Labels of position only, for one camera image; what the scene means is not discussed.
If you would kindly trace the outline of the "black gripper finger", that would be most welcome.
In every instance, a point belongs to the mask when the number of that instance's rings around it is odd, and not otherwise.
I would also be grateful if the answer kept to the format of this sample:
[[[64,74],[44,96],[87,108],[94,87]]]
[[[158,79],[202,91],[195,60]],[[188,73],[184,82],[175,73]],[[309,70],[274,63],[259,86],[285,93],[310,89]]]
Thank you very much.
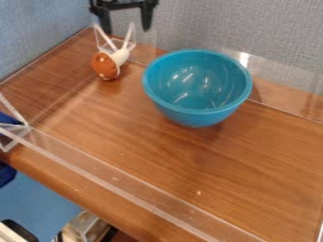
[[[146,31],[150,30],[152,22],[154,8],[156,6],[156,0],[144,0],[142,6],[142,24]]]
[[[91,12],[98,16],[106,34],[112,33],[110,11],[106,7],[92,7]]]

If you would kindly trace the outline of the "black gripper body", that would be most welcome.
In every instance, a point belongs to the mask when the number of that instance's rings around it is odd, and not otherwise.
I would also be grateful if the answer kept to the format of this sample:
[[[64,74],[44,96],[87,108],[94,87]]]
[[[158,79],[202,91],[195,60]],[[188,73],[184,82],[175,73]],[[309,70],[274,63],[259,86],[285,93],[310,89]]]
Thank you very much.
[[[131,9],[131,8],[154,8],[159,4],[159,0],[90,0],[90,9]]]

